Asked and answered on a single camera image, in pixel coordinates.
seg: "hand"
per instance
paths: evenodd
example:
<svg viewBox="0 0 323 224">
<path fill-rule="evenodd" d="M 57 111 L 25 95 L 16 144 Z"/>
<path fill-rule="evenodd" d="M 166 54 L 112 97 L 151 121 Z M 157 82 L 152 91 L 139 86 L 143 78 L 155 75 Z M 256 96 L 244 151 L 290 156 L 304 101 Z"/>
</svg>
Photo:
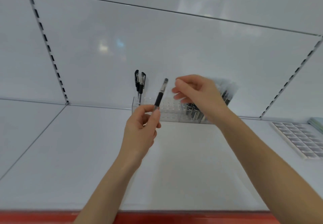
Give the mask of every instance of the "hand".
<svg viewBox="0 0 323 224">
<path fill-rule="evenodd" d="M 174 99 L 183 98 L 181 103 L 195 103 L 213 124 L 217 124 L 221 117 L 231 112 L 215 83 L 200 75 L 178 77 L 172 92 L 178 93 Z"/>
<path fill-rule="evenodd" d="M 139 168 L 143 157 L 153 145 L 157 136 L 156 128 L 161 128 L 159 110 L 155 110 L 151 116 L 145 114 L 146 112 L 152 112 L 153 108 L 153 105 L 137 107 L 127 120 L 124 129 L 118 158 L 123 162 L 130 163 L 135 169 Z"/>
</svg>

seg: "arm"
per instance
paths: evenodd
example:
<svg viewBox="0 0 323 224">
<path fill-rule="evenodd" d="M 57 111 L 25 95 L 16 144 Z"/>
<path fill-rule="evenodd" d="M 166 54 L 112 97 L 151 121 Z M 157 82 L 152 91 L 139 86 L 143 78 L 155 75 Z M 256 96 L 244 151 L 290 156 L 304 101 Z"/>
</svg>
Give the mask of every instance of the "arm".
<svg viewBox="0 0 323 224">
<path fill-rule="evenodd" d="M 156 128 L 161 127 L 159 110 L 151 116 L 145 114 L 153 108 L 153 105 L 139 106 L 128 119 L 119 155 L 74 224 L 113 223 L 128 183 L 152 146 L 157 135 Z"/>
<path fill-rule="evenodd" d="M 226 106 L 212 80 L 179 77 L 175 99 L 195 103 L 223 133 L 253 186 L 284 224 L 323 223 L 323 200 L 311 186 Z"/>
</svg>

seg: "left hand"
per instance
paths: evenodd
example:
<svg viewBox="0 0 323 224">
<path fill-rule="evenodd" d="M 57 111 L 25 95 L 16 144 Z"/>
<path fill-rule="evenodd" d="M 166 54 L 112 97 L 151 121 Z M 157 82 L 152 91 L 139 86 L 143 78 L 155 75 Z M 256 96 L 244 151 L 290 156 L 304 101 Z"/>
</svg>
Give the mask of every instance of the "left hand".
<svg viewBox="0 0 323 224">
<path fill-rule="evenodd" d="M 155 110 L 151 116 L 146 114 L 146 112 L 152 112 L 153 108 L 154 105 L 137 107 L 127 120 L 124 129 L 118 158 L 130 163 L 136 169 L 139 168 L 141 161 L 154 143 L 157 136 L 156 128 L 161 128 L 159 110 Z"/>
</svg>

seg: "clear pen holder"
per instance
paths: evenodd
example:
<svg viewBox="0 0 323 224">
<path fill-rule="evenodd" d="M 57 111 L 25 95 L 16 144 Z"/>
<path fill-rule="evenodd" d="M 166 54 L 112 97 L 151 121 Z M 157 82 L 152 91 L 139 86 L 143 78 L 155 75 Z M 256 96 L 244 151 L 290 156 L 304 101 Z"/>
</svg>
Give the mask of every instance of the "clear pen holder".
<svg viewBox="0 0 323 224">
<path fill-rule="evenodd" d="M 155 98 L 141 98 L 141 105 L 153 105 Z M 132 112 L 139 106 L 139 99 L 133 98 Z M 160 121 L 210 124 L 201 111 L 192 110 L 187 104 L 181 104 L 179 100 L 165 97 L 159 105 Z"/>
</svg>

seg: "forearm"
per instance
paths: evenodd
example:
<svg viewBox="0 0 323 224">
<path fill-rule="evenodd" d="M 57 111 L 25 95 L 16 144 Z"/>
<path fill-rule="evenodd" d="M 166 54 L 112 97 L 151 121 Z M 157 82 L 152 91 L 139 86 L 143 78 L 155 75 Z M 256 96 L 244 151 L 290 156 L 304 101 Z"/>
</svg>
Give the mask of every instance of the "forearm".
<svg viewBox="0 0 323 224">
<path fill-rule="evenodd" d="M 233 113 L 217 123 L 252 184 L 281 223 L 323 223 L 323 200 Z"/>
<path fill-rule="evenodd" d="M 113 223 L 134 172 L 135 168 L 132 165 L 117 158 L 74 223 Z"/>
</svg>

